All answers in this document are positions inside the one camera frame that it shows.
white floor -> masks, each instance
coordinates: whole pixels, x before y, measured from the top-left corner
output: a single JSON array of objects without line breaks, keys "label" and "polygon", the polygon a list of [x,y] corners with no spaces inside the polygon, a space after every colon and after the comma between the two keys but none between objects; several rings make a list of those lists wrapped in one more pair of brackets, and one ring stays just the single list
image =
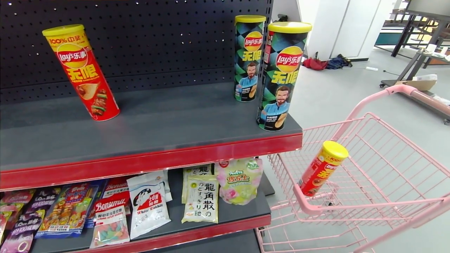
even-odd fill
[{"label": "white floor", "polygon": [[[379,92],[381,80],[396,79],[396,76],[389,73],[400,74],[408,63],[409,59],[398,56],[393,58],[389,52],[374,49],[368,62],[355,63],[354,67],[342,70],[314,71],[301,68],[299,76],[301,80],[297,82],[293,100],[290,107],[290,114],[303,127],[309,128],[322,124],[344,120],[351,109],[364,97]],[[375,67],[377,72],[365,69],[365,66]],[[438,82],[432,91],[444,98],[450,98],[450,67],[430,66],[421,69],[419,74],[435,73],[438,75]],[[415,104],[401,95],[393,95],[369,104],[363,112],[373,112],[381,119],[393,126],[399,132],[410,138],[418,146],[441,162],[445,167],[450,168],[449,143],[450,126],[443,124],[443,119],[430,113],[425,108]],[[265,158],[265,171],[277,191],[275,196],[268,197],[270,204],[275,204],[281,199],[285,199],[280,188],[278,179],[270,170],[270,164]],[[417,229],[411,229],[403,234],[391,238],[390,240],[377,245],[374,250],[378,253],[446,253],[448,252],[448,240],[450,235],[450,212],[436,218],[435,220]],[[339,231],[339,227],[325,228],[306,224],[298,224],[290,227],[287,233],[294,233],[302,236],[321,236],[321,231]],[[369,239],[377,237],[384,230],[377,227],[368,227],[363,230]],[[273,241],[283,241],[285,235],[273,236]],[[345,244],[346,237],[342,237],[342,244]],[[308,246],[298,246],[296,250]],[[344,249],[323,250],[319,252],[350,252],[354,247]]]}]

red lay's can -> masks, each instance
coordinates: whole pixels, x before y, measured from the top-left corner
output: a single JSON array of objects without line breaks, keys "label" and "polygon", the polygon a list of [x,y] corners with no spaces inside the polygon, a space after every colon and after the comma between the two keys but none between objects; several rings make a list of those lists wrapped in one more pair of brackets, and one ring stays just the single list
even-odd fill
[{"label": "red lay's can", "polygon": [[113,93],[100,70],[84,26],[68,25],[43,30],[69,81],[95,121],[120,113]]},{"label": "red lay's can", "polygon": [[317,153],[298,184],[305,196],[314,196],[336,167],[348,157],[348,151],[337,142],[327,140]]},{"label": "red lay's can", "polygon": [[267,28],[269,35],[263,58],[263,91],[256,121],[264,130],[279,131],[288,116],[303,49],[312,26],[300,22],[276,22]]}]

black pegboard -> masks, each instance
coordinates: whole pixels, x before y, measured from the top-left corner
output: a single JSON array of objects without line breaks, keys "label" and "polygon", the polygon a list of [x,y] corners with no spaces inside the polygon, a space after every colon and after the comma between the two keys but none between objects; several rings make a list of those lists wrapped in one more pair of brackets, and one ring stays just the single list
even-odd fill
[{"label": "black pegboard", "polygon": [[271,8],[272,0],[1,1],[0,102],[76,95],[41,33],[75,23],[115,92],[231,81],[234,17],[270,17]]}]

candy package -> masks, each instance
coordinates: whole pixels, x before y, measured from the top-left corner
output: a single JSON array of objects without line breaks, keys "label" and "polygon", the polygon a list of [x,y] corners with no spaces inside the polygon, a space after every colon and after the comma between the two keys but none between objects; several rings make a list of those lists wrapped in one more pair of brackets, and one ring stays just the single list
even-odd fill
[{"label": "candy package", "polygon": [[164,192],[166,193],[166,202],[172,201],[172,194],[170,193],[170,186],[169,186],[169,171],[157,171],[157,172],[150,172],[149,174],[152,175],[152,177],[156,178],[158,182],[162,182],[164,185]]},{"label": "candy package", "polygon": [[157,173],[127,180],[133,205],[130,238],[148,233],[170,222],[164,182]]},{"label": "candy package", "polygon": [[37,193],[34,194],[33,200],[28,205],[25,213],[32,213],[39,210],[44,210],[47,212],[55,202],[60,192],[60,187],[47,187],[39,189]]},{"label": "candy package", "polygon": [[36,238],[80,236],[98,188],[95,181],[65,185],[47,212]]},{"label": "candy package", "polygon": [[212,175],[211,164],[203,164],[198,166],[192,166],[183,169],[183,192],[181,194],[181,203],[186,204],[187,199],[187,184],[189,176],[196,175]]},{"label": "candy package", "polygon": [[96,222],[90,248],[130,241],[125,214],[129,201],[129,193],[121,192],[95,203]]},{"label": "candy package", "polygon": [[11,230],[23,211],[23,206],[33,198],[36,189],[15,190],[4,193],[0,200],[0,212],[11,211],[12,214],[6,223],[6,230]]},{"label": "candy package", "polygon": [[[128,193],[128,183],[126,182],[128,178],[130,178],[130,176],[120,176],[109,179],[102,194],[102,199],[109,198],[114,194],[118,194],[121,192]],[[125,213],[127,215],[131,214],[130,203],[125,205]]]},{"label": "candy package", "polygon": [[3,242],[3,234],[5,233],[6,223],[13,212],[0,212],[0,245]]},{"label": "candy package", "polygon": [[218,223],[217,198],[219,182],[213,175],[189,176],[184,217],[181,223],[186,221],[207,221]]},{"label": "candy package", "polygon": [[215,164],[214,170],[220,184],[219,196],[225,202],[245,205],[256,198],[263,173],[261,159],[219,162]]},{"label": "candy package", "polygon": [[14,228],[1,246],[1,253],[27,253],[33,242],[33,235],[39,229],[45,210],[25,213],[19,217]]},{"label": "candy package", "polygon": [[[95,182],[99,185],[99,190],[97,191],[94,199],[92,200],[93,203],[95,203],[95,202],[97,202],[97,200],[101,199],[103,191],[105,190],[107,181],[108,180],[106,180],[106,179],[101,179],[101,180],[98,180]],[[88,211],[84,227],[91,228],[91,227],[94,227],[94,224],[95,224],[95,208],[94,208],[94,206],[91,206],[90,210]]]}]

shopping cart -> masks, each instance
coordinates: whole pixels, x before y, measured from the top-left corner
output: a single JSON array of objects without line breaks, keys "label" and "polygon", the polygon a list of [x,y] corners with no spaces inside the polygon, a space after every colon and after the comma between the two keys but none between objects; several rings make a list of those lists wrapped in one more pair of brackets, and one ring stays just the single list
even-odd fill
[{"label": "shopping cart", "polygon": [[[396,92],[450,113],[413,87],[392,86],[362,100],[345,121],[305,129],[301,150],[269,155],[285,199],[271,208],[271,225],[256,229],[262,252],[374,252],[450,209],[450,171],[373,113],[357,117],[370,101]],[[350,156],[307,197],[297,183],[326,140]],[[383,235],[367,239],[361,228],[368,226]]]}]

